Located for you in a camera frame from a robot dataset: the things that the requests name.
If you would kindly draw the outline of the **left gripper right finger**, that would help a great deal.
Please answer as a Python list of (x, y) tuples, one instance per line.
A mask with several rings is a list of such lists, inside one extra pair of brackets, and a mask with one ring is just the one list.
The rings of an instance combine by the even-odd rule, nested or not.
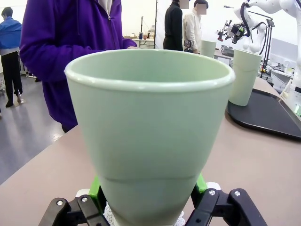
[(188, 226), (208, 226), (212, 218), (222, 218), (229, 226), (266, 226), (263, 216), (246, 190), (237, 188), (225, 193), (217, 183), (206, 183), (200, 175), (191, 199), (194, 210)]

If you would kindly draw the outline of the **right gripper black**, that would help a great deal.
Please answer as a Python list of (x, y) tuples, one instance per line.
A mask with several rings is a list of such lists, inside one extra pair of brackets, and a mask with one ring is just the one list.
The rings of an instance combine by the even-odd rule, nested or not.
[(233, 24), (232, 20), (226, 20), (224, 30), (220, 29), (216, 33), (218, 35), (218, 41), (224, 41), (232, 38), (232, 43), (237, 44), (238, 40), (244, 36), (245, 25), (243, 23)]

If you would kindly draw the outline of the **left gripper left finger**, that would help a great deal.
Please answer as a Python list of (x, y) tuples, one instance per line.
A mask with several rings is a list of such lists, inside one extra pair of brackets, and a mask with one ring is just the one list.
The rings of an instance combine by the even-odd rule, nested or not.
[(54, 198), (46, 209), (42, 226), (108, 226), (104, 216), (107, 200), (98, 177), (95, 177), (87, 194), (75, 197), (68, 202), (64, 198)]

